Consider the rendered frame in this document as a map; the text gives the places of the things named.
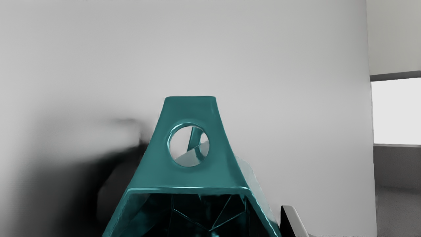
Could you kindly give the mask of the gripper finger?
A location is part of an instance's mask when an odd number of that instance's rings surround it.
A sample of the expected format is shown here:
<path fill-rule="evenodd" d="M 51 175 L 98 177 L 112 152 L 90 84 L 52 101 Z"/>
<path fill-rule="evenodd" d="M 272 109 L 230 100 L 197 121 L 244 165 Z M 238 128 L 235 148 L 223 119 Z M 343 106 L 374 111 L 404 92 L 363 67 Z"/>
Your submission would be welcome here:
<path fill-rule="evenodd" d="M 281 206 L 280 233 L 282 237 L 309 237 L 295 207 Z"/>

